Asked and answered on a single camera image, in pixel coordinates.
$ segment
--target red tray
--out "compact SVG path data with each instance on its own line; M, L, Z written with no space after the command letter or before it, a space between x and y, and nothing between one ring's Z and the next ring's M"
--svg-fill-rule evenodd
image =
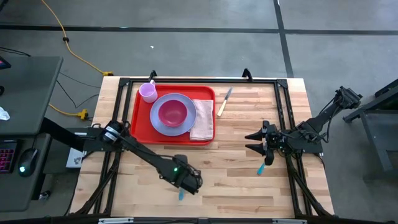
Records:
M213 89L208 86L199 85L156 85L156 91L158 97L169 93L181 93L189 97L191 100L213 100L213 138L208 141L191 141L189 139L189 133L173 137L158 133L150 123L149 118L150 109L152 108L153 103L146 103L137 91L134 111L132 113L130 133L139 142L143 144L204 146L214 140L216 135L216 95Z

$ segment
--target yellow cable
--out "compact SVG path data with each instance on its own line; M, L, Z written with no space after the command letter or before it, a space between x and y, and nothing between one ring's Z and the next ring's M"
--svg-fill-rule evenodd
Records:
M73 114L73 113L67 113L67 112L63 112L60 109L57 109L56 107L54 107L51 103L49 103L49 106L51 106L54 110L58 111L61 114L67 115L67 116L78 116L78 114Z
M42 0L42 2L50 10L50 12L54 15L55 19L58 21L58 24L60 25L60 27L62 29L62 32L63 32L63 37L64 38L68 38L67 37L67 33L65 32L65 29L63 28L63 25L62 25L61 21L58 19L57 15L55 15L54 11L50 8L50 6L47 3L45 3L44 0ZM89 66L93 67L95 70L101 72L104 76L113 75L113 72L104 72L104 71L100 70L99 68L97 68L96 66L94 66L92 63L87 62L86 60L84 60L81 57L79 57L77 54L73 53L72 50L70 50L70 47L69 47L69 44L68 44L68 40L64 40L64 43L67 45L67 49L69 50L69 52L73 56L75 56L77 59L81 60L82 62L85 62Z

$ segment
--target red backlit keyboard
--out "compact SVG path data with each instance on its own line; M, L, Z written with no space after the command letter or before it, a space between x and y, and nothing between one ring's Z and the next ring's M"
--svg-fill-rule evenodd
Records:
M16 141L0 142L0 174L12 172L16 157Z

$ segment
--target butcher block tabletop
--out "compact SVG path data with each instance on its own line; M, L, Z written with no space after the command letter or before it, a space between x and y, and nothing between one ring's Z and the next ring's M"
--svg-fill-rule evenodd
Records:
M111 120L119 79L120 77L104 77L93 123L100 123L104 127ZM295 122L299 124L312 117L304 80L288 78L287 82ZM128 121L131 121L134 100L140 85L141 83L135 83L133 86ZM123 152L111 215L113 217L294 217L285 159L275 153L273 165L266 167L263 174L258 176L256 172L264 162L264 157L244 147L245 144L257 143L244 137L258 131L263 120L268 120L280 128L274 86L253 83L181 83L181 85L211 87L216 94L216 113L229 88L233 86L233 92L222 116L216 119L216 136L212 143L207 146L146 145L158 154L187 155L188 163L201 170L203 185L199 193L196 195L186 193L185 198L180 201L178 189L160 180L155 168L133 153ZM284 114L287 114L282 89L280 92ZM119 121L125 96L126 90L121 99ZM83 161L70 212L81 208L94 192L100 179L103 157L103 152L94 152ZM304 154L302 160L308 188L324 208L333 213L321 160L312 154ZM106 205L107 195L108 187L104 191L101 212ZM298 199L301 210L305 212L301 190L298 190Z

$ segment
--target dark gray table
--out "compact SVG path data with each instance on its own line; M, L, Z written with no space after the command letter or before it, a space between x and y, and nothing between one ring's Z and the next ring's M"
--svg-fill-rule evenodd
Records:
M21 154L29 148L32 148L34 138L19 138L19 147L17 150L18 162ZM49 134L39 134L37 136L34 148L39 150L36 162L36 169L29 177L21 177L18 174L17 164L14 171L10 174L0 174L0 212L20 212L28 208L32 197L38 197L41 185L36 185L39 178L44 178L43 163L47 156L47 150L51 142Z
M10 119L0 121L0 136L39 133L45 111L58 78L61 57L9 57L11 68L0 70L5 87L0 106Z

